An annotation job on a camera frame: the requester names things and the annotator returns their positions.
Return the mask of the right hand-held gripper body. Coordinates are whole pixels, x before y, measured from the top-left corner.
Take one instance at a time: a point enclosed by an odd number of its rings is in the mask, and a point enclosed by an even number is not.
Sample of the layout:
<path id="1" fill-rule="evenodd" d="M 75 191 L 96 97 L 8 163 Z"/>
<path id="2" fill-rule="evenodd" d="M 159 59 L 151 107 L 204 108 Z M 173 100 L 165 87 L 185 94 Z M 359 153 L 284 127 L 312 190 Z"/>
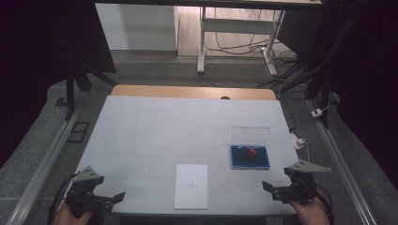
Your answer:
<path id="1" fill-rule="evenodd" d="M 302 205 L 310 203 L 318 194 L 314 181 L 314 173 L 330 173 L 331 168 L 319 166 L 300 159 L 298 162 L 284 168 L 291 184 L 287 187 L 270 186 L 274 201 L 282 203 L 297 202 Z"/>

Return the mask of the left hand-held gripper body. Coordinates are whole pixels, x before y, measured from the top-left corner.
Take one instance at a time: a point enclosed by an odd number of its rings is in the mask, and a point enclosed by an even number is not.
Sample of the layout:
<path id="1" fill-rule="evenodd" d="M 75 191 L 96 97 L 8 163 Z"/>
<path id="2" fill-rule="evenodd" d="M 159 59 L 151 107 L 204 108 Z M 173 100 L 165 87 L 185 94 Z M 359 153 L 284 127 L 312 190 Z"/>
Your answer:
<path id="1" fill-rule="evenodd" d="M 116 204 L 116 196 L 97 196 L 96 186 L 103 183 L 104 177 L 90 166 L 81 170 L 73 179 L 67 193 L 66 204 L 75 217 L 81 217 L 84 212 L 97 214 L 110 213 Z"/>

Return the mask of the blue ink pad box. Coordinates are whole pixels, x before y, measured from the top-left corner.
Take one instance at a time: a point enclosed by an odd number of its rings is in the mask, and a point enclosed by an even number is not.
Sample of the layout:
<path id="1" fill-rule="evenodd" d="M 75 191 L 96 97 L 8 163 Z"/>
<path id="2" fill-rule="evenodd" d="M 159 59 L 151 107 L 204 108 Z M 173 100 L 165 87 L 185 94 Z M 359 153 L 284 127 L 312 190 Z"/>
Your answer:
<path id="1" fill-rule="evenodd" d="M 232 127 L 230 142 L 231 167 L 235 170 L 268 170 L 269 127 Z M 253 147 L 257 158 L 250 158 L 246 150 Z"/>

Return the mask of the white paper sheet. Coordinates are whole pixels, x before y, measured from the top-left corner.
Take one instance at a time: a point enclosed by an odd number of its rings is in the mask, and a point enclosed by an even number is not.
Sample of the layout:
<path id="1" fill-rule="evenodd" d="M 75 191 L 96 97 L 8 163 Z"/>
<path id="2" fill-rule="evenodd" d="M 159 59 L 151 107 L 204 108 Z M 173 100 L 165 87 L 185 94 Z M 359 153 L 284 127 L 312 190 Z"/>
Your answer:
<path id="1" fill-rule="evenodd" d="M 208 209 L 207 165 L 177 164 L 175 210 Z"/>

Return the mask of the person's right hand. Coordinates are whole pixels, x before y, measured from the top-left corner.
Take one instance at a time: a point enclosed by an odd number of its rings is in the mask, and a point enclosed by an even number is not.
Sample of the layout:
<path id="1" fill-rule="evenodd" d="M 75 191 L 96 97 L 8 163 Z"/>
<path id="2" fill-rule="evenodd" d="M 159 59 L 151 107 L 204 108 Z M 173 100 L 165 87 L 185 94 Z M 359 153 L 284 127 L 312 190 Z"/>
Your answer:
<path id="1" fill-rule="evenodd" d="M 296 211 L 301 225 L 329 225 L 326 207 L 317 197 L 306 205 L 299 202 L 291 202 L 290 205 Z"/>

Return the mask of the person's left hand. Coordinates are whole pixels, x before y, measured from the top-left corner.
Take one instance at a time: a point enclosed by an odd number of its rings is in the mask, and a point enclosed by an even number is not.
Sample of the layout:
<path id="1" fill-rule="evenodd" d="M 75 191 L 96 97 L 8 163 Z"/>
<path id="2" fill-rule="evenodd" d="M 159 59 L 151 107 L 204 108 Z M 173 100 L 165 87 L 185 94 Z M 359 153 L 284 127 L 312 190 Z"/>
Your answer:
<path id="1" fill-rule="evenodd" d="M 52 225 L 87 225 L 93 215 L 93 212 L 84 212 L 80 217 L 75 217 L 64 203 L 56 212 Z"/>

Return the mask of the white table cover sheet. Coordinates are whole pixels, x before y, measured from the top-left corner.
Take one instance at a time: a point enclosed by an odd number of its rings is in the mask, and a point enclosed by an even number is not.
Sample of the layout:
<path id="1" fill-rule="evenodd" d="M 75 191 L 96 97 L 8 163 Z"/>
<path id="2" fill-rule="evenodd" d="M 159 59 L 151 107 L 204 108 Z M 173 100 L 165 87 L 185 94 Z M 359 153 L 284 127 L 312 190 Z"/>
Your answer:
<path id="1" fill-rule="evenodd" d="M 232 169 L 232 127 L 270 128 L 268 170 Z M 276 100 L 109 96 L 78 167 L 103 175 L 96 194 L 125 192 L 119 214 L 272 216 L 293 210 L 262 182 L 288 185 L 297 160 Z M 208 209 L 175 210 L 177 164 L 207 165 Z"/>

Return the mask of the small white adapter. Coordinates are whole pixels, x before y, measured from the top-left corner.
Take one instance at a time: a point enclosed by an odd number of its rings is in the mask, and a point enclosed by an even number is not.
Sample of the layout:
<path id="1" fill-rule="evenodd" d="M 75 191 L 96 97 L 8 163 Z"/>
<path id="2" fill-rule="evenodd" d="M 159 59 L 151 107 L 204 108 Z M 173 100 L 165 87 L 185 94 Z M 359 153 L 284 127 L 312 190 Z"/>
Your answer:
<path id="1" fill-rule="evenodd" d="M 315 109 L 315 110 L 313 110 L 312 111 L 313 118 L 320 117 L 323 114 L 323 112 L 326 111 L 328 108 L 329 108 L 329 106 L 327 106 L 324 109 Z"/>

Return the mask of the black metal stand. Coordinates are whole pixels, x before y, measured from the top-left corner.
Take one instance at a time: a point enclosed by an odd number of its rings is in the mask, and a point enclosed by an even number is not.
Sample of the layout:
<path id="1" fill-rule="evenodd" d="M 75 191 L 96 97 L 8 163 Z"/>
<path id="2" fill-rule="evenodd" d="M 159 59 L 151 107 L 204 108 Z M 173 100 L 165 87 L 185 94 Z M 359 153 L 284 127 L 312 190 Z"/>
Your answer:
<path id="1" fill-rule="evenodd" d="M 103 72 L 91 67 L 88 64 L 73 64 L 67 72 L 67 113 L 65 120 L 68 121 L 75 110 L 74 84 L 83 92 L 89 92 L 92 88 L 92 83 L 88 75 L 92 74 L 101 81 L 110 84 L 112 87 L 117 85 L 117 82 L 109 78 Z"/>
<path id="2" fill-rule="evenodd" d="M 361 6 L 355 4 L 333 5 L 324 7 L 323 11 L 296 12 L 288 11 L 288 18 L 295 19 L 291 24 L 291 39 L 309 38 L 308 51 L 298 54 L 298 63 L 304 66 L 304 74 L 295 78 L 282 87 L 285 92 L 301 83 L 310 81 L 304 92 L 307 99 L 313 99 L 322 92 L 321 106 L 329 106 L 329 80 L 331 76 L 331 62 L 340 49 L 346 35 L 358 18 Z"/>

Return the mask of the wooden table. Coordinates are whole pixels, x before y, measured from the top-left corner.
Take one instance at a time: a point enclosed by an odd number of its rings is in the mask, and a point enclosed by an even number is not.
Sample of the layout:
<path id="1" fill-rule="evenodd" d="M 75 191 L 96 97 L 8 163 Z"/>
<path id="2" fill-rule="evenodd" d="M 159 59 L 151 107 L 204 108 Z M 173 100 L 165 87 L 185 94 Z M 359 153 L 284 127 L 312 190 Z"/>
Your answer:
<path id="1" fill-rule="evenodd" d="M 211 98 L 238 100 L 275 100 L 270 89 L 189 87 L 119 84 L 113 88 L 112 96 L 155 98 Z"/>

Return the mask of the dark curtain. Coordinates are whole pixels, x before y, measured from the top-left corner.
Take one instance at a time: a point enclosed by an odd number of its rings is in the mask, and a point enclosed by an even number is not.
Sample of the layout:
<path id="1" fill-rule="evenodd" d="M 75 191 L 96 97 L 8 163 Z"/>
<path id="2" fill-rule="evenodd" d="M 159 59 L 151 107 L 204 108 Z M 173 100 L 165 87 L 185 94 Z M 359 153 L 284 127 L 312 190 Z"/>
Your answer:
<path id="1" fill-rule="evenodd" d="M 115 72 L 96 0 L 0 0 L 0 167 L 79 67 Z"/>
<path id="2" fill-rule="evenodd" d="M 398 189 L 398 0 L 343 0 L 357 19 L 331 63 L 337 112 Z"/>

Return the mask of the white cabinet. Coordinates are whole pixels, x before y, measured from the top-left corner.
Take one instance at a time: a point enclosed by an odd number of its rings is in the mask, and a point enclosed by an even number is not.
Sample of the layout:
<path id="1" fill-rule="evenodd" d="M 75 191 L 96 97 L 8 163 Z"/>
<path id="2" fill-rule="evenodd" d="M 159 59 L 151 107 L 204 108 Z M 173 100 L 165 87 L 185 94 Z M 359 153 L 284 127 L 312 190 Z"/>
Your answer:
<path id="1" fill-rule="evenodd" d="M 111 50 L 177 50 L 177 7 L 97 3 L 96 9 Z"/>

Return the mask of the aluminium rail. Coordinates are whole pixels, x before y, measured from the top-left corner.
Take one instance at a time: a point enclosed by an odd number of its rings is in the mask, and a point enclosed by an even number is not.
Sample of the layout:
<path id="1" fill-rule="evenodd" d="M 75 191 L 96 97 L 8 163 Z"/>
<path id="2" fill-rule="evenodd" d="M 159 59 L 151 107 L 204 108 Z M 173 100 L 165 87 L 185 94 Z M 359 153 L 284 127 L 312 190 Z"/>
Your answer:
<path id="1" fill-rule="evenodd" d="M 39 163 L 38 168 L 28 183 L 22 197 L 16 204 L 12 214 L 6 222 L 6 225 L 23 225 L 26 221 L 27 216 L 29 215 L 35 200 L 44 186 L 45 181 L 47 180 L 81 110 L 82 105 L 78 104 L 75 108 L 75 111 L 71 114 L 69 120 L 63 123 L 63 126 L 57 133 L 57 136 L 50 145 L 50 148 L 46 151 L 43 160 Z"/>
<path id="2" fill-rule="evenodd" d="M 335 224 L 380 225 L 362 191 L 367 173 L 360 161 L 370 159 L 370 155 L 338 115 L 330 115 L 328 127 L 320 119 L 312 121 L 333 162 L 332 173 L 336 181 L 330 192 Z"/>

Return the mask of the black rectangular floor frame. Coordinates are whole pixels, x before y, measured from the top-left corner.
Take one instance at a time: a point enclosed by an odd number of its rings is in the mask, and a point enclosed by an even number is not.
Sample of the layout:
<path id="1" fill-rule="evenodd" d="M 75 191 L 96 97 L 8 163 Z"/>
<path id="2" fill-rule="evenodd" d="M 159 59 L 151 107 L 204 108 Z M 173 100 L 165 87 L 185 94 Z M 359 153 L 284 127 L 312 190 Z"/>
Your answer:
<path id="1" fill-rule="evenodd" d="M 68 143 L 82 143 L 87 134 L 89 122 L 76 122 L 69 133 Z"/>

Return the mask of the white desk frame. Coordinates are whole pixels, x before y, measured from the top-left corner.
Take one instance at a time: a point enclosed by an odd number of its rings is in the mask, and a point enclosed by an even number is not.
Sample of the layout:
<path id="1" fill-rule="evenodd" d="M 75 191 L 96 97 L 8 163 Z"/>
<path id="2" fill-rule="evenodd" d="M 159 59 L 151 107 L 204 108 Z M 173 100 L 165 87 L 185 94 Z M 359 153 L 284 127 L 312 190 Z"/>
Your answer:
<path id="1" fill-rule="evenodd" d="M 197 60 L 197 73 L 203 74 L 205 71 L 205 37 L 206 32 L 231 33 L 231 34 L 253 34 L 269 35 L 268 44 L 262 48 L 261 53 L 266 61 L 268 73 L 276 75 L 277 70 L 272 62 L 271 51 L 280 25 L 283 19 L 284 11 L 279 10 L 273 21 L 251 21 L 208 18 L 207 9 L 201 7 L 200 12 L 200 44 Z"/>

